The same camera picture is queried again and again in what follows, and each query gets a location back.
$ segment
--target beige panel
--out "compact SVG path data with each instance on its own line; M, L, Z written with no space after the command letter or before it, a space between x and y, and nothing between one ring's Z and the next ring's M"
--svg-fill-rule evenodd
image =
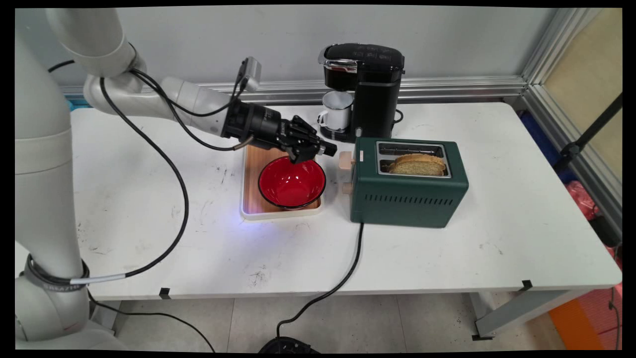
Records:
M583 132L623 91L623 9L603 9L566 49L545 87ZM623 179L623 111L590 145Z

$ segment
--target black cable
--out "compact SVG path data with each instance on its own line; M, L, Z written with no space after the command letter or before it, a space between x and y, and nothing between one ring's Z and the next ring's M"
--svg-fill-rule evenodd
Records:
M336 287L332 288L329 292L320 295L319 297L314 298L313 300L309 301L303 308L300 309L300 311L292 318L288 319L288 320L282 320L278 323L278 325L276 325L276 339L279 340L280 339L280 327L283 324L286 323L292 323L295 320L298 319L298 317L300 317L300 315L303 314L303 312L305 312L305 310L307 308L309 308L309 306L311 306L312 304L321 301L323 299L326 299L327 297L331 296L334 292L336 292L340 287L342 287L342 285L345 284L345 282L347 282L347 280L349 279L349 277L351 277L351 274L354 272L354 270L356 269L357 266L357 262L358 259L360 258L360 249L362 248L362 231L364 229L364 222L360 223L360 231L358 232L358 243L357 243L357 250L356 250L356 258L354 259L354 263L353 265L351 265L351 268L349 269L349 272L347 273L347 275L345 276L345 278L342 279L342 281L340 281L340 283L338 285L336 285Z
M618 248L622 244L623 242L621 241L621 243L616 245L616 247L614 248L614 256L613 256L614 262L616 262L616 253L618 252ZM614 349L618 350L620 339L621 339L621 317L618 314L618 308L614 306L614 287L612 287L612 298L609 301L609 310L611 311L612 309L616 312L616 347Z
M147 74L143 73L142 71L139 71L138 69L131 69L130 73L132 73L134 76L138 77L140 80L142 80L144 83L146 83L147 85L151 86L151 84L148 82L150 81L152 83L153 86L151 86L151 88L153 90L155 90L159 96L161 96L163 98L163 100L166 102L166 104L168 104L168 107L170 108L170 110L172 111L172 114L174 115L174 118L176 118L177 122L181 125L181 127L183 128L184 131L186 131L186 133L188 133L188 135L190 135L190 137L192 137L192 139L194 139L195 141L197 141L199 144L203 145L206 148L210 148L210 149L214 149L214 150L220 150L222 152L228 152L230 150L236 150L236 149L240 149L242 147L244 147L244 145L242 145L242 143L239 143L238 145L235 145L234 147L217 147L214 145L210 145L204 141L202 141L201 139L199 139L197 136L194 135L194 133L192 133L188 127L186 126L185 123L183 123L183 121L181 120L181 117L179 117L179 114L177 114L177 111L174 109L174 106L172 105L172 101L170 100L170 98L168 98L168 95L163 91L163 88L161 88L161 86L159 85L159 83L157 83L157 81L155 81L152 77L148 76Z
M60 62L58 64L56 64L55 66L51 67L50 69L48 69L48 72L51 73L53 71L55 71L56 69L60 68L60 67L64 67L68 64L74 64L75 60L68 60L68 61L64 61L64 62Z
M404 113L402 113L402 111L401 111L401 110L396 110L396 112L398 112L398 113L399 113L399 119L398 119L398 120L394 120L394 121L393 121L393 124L395 124L395 123L400 123L400 122L402 122L402 119L404 119Z
M211 115L215 115L217 113L221 113L224 109L226 109L227 107L229 107L232 103L234 103L235 100L237 100L239 98L239 96L241 95L241 93L243 93L243 90L245 89L244 85L241 85L241 88L238 91L238 94L235 96L236 94L236 90L237 87L239 85L238 79L237 81L234 83L234 89L232 90L232 95L230 96L230 100L222 105L222 107L209 112L209 113L195 113L192 111L187 110L186 108L183 108L182 106L180 106L179 104L177 104L175 101L171 100L170 98L167 97L167 95L165 95L165 92L163 91L163 89L157 84L154 85L152 83L149 83L147 80L145 80L144 78L142 78L141 76L147 78L148 80L153 81L153 83L156 83L156 81L154 79L152 79L152 77L150 77L148 74L133 68L130 70L130 72L135 75L136 77L138 77L138 79L142 80L143 82L146 83L146 85L148 85L148 87L152 88L153 90L155 90L157 93L159 93L166 101L169 101L170 103L172 103L173 106L179 108L180 110L186 112L189 115L193 115L195 117L209 117Z
M139 134L142 138L144 138L144 140L146 142L148 142L148 144L150 144L157 151L157 153L159 153L159 155L161 155L163 157L163 159L165 159L165 161L168 163L170 168L172 168L172 171L174 172L174 174L177 176L177 179L179 180L179 185L181 186L181 191L183 192L183 202L184 202L184 206L185 207L184 207L184 210L183 210L183 222L181 223L181 228L179 230L179 233L177 234L177 237L174 239L174 241L172 242L170 247L164 253L162 253L161 256L157 257L151 263L145 265L142 268L139 268L139 269L136 269L136 270L133 270L133 271L125 273L126 277L131 277L131 276L134 276L134 275L138 275L138 274L148 270L149 268L152 268L154 265L158 264L159 262L161 262L161 260L166 258L166 256L168 256L168 254L171 253L171 251L177 246L177 244L179 243L179 240L181 240L181 236L183 235L183 232L186 229L186 224L188 223L188 214L189 214L190 201L188 200L188 191L186 190L186 184L183 182L183 178L181 178L181 174L179 173L179 170L174 165L172 160L170 160L170 158L168 158L168 156L163 152L163 150L161 150L161 148L159 148L155 144L155 142L153 142L148 136L146 136L146 134L144 134L139 128L137 128L137 126L133 122L131 122L126 117L126 115L124 115L121 112L121 110L119 108L117 108L117 106L113 103L113 100L108 96L108 93L106 92L106 86L104 85L104 77L99 79L99 87L101 87L102 94L104 95L104 98L106 99L108 104L110 104L111 107L113 108L113 110L117 114L119 114L121 119L123 119L124 122L126 122L126 124L128 124L135 132L137 132L137 134Z
M106 308L107 310L115 311L115 312L120 313L120 314L122 314L122 315L126 315L126 316L164 316L164 317L170 317L170 318L172 318L172 319L176 319L176 320L178 320L179 322L181 322L181 323L183 323L183 324L187 325L188 327L190 327L190 328L194 329L194 330L195 330L195 331L199 334L199 336L203 337L203 339L205 340L205 342L207 343L207 345L208 345L208 346L210 347L210 349L212 350L212 353L216 353L216 351L214 350L214 347L212 347L212 345L210 344L210 341L208 341L208 340L207 340L207 338L203 335L203 333L201 333L201 331L199 331L199 330L198 330L195 326L193 326L193 325L191 325L191 324L187 323L186 321L184 321L184 320L180 319L179 317L175 317L175 316L173 316L173 315L169 315L168 313L161 313L161 312L153 312L153 313L142 313L142 312L137 312L137 313L135 313L135 312L124 312L124 311L120 311L120 310L118 310L118 309L116 309L116 308L113 308L113 307L107 306L107 305L105 305L105 304L103 304L103 303L99 303L99 302L97 302L97 301L93 298L93 295L91 295L91 294L90 294L90 291L89 291L88 289L86 290L86 292L88 293L88 299L89 299L89 300L91 300L91 302L92 302L92 303L94 303L96 306L100 306L100 307Z

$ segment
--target white mug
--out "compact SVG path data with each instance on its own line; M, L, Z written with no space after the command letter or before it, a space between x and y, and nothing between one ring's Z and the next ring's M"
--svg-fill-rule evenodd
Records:
M324 94L322 104L327 108L318 114L318 124L332 131L349 126L354 97L348 92L332 90Z

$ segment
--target red cloth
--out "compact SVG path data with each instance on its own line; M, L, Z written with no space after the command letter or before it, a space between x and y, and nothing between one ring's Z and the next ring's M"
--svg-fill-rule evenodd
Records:
M594 214L598 213L598 206L595 206L594 200L590 197L587 190L581 185L578 180L569 182L566 186L567 191L570 193L576 204L581 209L583 215L588 220L594 218Z

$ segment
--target bowl rim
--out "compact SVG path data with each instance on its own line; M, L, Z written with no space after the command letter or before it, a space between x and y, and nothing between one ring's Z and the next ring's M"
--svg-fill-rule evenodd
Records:
M266 168L267 168L267 167L268 167L271 163L273 163L273 162L275 162L275 161L277 161L277 160L279 160L279 159L282 159L282 158L289 158L289 156L288 156L288 155L283 155L282 157L278 157L278 158L276 158L276 159L272 160L271 162L269 162L269 163L265 164L265 166L264 166L264 167L263 167L263 169L261 170L261 173L259 173L259 175L258 175L258 183L257 183L257 185L256 185L256 186L258 187L258 191L261 193L261 196L263 197L263 199L265 199L268 203L270 203L270 204L272 204L272 205L274 205L274 206L276 206L276 207L278 207L278 208L287 209L287 210L290 210L290 209L300 209L300 208L304 208L305 206L307 206L307 205L309 205L309 204L313 203L314 201L318 200L318 199L322 196L322 193L324 192L324 189L327 187L327 175L324 173L324 169L322 168L322 166L321 166L320 164L318 164L318 162L316 162L316 161L315 161L315 160L313 160L313 159L310 159L310 160L311 160L312 162L314 162L314 163L318 166L318 168L320 168L320 170L322 171L322 177L324 178L324 184L322 185L322 189L320 190L320 194L318 194L318 195L317 195L317 196L316 196L313 200L308 201L307 203L305 203L305 204L301 204L301 205L298 205L298 206L285 206L285 205L280 205L280 204L276 204L276 203L274 203L273 201L269 200L269 199L265 196L265 194L263 194L263 190L261 189L261 176L263 175L263 172L265 171L265 169L266 169Z

